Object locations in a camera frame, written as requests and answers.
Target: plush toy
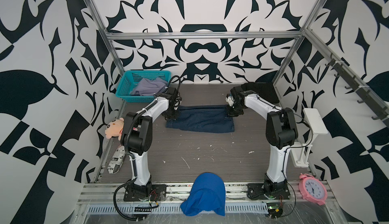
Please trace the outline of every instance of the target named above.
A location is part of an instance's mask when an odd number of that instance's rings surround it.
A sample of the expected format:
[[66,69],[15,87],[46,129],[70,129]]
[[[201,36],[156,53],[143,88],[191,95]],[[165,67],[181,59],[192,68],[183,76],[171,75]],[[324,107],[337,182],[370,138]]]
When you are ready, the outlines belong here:
[[112,137],[119,136],[121,138],[122,130],[124,126],[124,118],[114,119],[105,128],[105,137],[111,139]]

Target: blue hat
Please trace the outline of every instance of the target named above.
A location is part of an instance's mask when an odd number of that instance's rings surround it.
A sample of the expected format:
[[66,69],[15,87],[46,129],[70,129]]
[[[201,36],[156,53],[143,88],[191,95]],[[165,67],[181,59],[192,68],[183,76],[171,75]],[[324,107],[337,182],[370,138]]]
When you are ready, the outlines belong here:
[[188,199],[181,204],[182,212],[194,216],[201,211],[214,211],[225,216],[226,188],[223,180],[213,173],[200,174],[193,183]]

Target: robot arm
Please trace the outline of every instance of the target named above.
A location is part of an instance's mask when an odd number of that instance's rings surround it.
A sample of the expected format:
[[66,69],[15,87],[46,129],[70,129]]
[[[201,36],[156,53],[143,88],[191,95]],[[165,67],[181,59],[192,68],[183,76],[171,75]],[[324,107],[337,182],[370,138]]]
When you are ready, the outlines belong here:
[[176,119],[180,103],[178,90],[168,87],[145,108],[136,113],[129,112],[124,119],[121,144],[130,157],[132,178],[136,178],[131,188],[139,199],[148,197],[151,192],[147,151],[153,140],[153,122],[161,114],[165,119]]
[[275,106],[261,98],[255,91],[244,91],[241,86],[232,88],[231,95],[227,95],[226,101],[229,104],[227,112],[231,117],[242,115],[245,108],[251,108],[266,119],[270,162],[263,192],[266,196],[277,196],[277,193],[287,189],[285,170],[289,152],[286,149],[292,146],[298,137],[293,111],[290,108],[282,109]]

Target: pink alarm clock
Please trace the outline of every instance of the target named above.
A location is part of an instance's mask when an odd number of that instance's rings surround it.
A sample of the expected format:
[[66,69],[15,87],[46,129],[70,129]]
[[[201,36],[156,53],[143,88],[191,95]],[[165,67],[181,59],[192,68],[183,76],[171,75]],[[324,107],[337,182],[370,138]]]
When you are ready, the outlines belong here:
[[318,205],[324,205],[327,199],[326,187],[312,175],[301,173],[299,178],[301,181],[298,188],[303,195],[303,199]]

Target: clock hands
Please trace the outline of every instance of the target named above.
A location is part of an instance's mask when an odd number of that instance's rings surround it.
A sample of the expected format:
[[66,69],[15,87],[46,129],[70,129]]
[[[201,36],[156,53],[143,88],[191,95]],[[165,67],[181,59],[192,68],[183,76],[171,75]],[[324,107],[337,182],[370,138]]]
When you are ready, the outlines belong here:
[[312,193],[315,194],[315,190],[314,190],[314,188],[312,187],[311,183],[308,183],[308,184],[309,184],[309,186],[311,186],[311,188],[312,188]]

